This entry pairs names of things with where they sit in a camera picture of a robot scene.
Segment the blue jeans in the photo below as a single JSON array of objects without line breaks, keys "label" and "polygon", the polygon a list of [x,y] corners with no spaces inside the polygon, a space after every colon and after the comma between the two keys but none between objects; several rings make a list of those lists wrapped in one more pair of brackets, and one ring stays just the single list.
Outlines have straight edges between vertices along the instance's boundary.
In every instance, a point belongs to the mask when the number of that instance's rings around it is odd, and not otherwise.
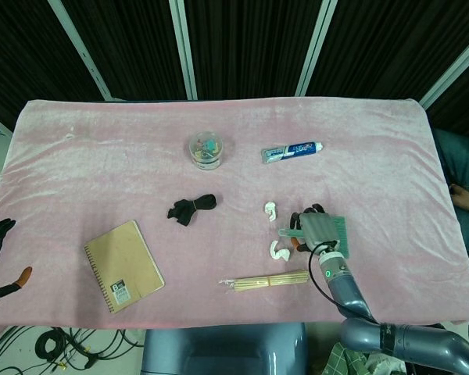
[{"label": "blue jeans", "polygon": [[[433,129],[432,134],[446,182],[469,191],[469,137],[440,129]],[[455,207],[455,213],[469,252],[469,212]]]}]

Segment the spiral notebook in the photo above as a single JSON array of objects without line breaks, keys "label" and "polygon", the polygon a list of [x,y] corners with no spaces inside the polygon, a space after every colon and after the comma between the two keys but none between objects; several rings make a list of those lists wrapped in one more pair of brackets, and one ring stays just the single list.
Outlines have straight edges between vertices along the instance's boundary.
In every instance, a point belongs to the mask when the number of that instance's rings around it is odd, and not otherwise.
[{"label": "spiral notebook", "polygon": [[85,252],[111,313],[165,284],[133,220],[89,241]]}]

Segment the person's hand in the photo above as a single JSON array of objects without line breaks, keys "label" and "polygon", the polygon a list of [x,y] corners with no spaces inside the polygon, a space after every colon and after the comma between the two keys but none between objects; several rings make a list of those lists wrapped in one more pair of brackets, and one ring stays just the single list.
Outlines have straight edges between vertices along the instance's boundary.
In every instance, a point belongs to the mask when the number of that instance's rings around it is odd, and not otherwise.
[{"label": "person's hand", "polygon": [[451,184],[450,196],[454,205],[469,211],[469,191],[459,185]]}]

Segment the pink fleece blanket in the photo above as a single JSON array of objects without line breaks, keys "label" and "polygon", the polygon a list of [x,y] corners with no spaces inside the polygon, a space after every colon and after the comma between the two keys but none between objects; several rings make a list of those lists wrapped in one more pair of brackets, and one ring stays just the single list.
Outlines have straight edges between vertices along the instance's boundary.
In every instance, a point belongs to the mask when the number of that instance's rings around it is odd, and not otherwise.
[{"label": "pink fleece blanket", "polygon": [[[216,170],[190,160],[186,144],[202,130],[224,139]],[[324,149],[261,163],[261,148],[304,141]],[[188,227],[166,218],[175,201],[208,193],[218,206],[197,212]],[[273,223],[263,211],[268,201],[277,203]],[[315,202],[347,217],[349,265],[379,321],[469,319],[469,261],[414,101],[29,102],[0,180],[0,220],[17,220],[0,255],[0,285],[25,266],[33,274],[0,300],[0,325],[339,321],[311,283],[246,292],[219,284],[306,268],[308,254],[277,261],[269,247],[292,212]],[[128,220],[138,221],[166,285],[113,315],[84,244]]]}]

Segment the gray robot arm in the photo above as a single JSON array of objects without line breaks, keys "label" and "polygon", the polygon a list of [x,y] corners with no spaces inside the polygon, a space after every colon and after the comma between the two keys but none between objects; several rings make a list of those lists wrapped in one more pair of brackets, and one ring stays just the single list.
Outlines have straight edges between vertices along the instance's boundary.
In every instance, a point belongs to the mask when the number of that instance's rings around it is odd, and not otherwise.
[{"label": "gray robot arm", "polygon": [[342,254],[326,245],[320,247],[334,236],[338,238],[331,229],[330,216],[313,212],[300,214],[299,218],[306,245],[318,251],[331,296],[347,318],[341,332],[344,346],[358,352],[384,352],[410,363],[469,375],[469,343],[461,336],[437,328],[376,323]]}]

